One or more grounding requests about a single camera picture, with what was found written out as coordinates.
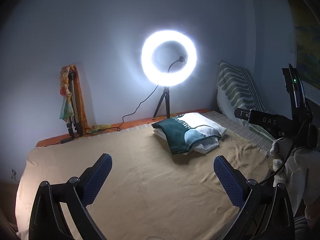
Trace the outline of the white gloved right hand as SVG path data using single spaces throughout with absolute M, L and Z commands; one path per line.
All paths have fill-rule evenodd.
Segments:
M 274 185 L 285 184 L 292 211 L 297 213 L 302 201 L 310 205 L 319 198 L 319 151 L 299 147 L 286 159 L 291 146 L 290 139 L 275 140 L 270 149 L 269 166 L 279 171 L 274 176 Z

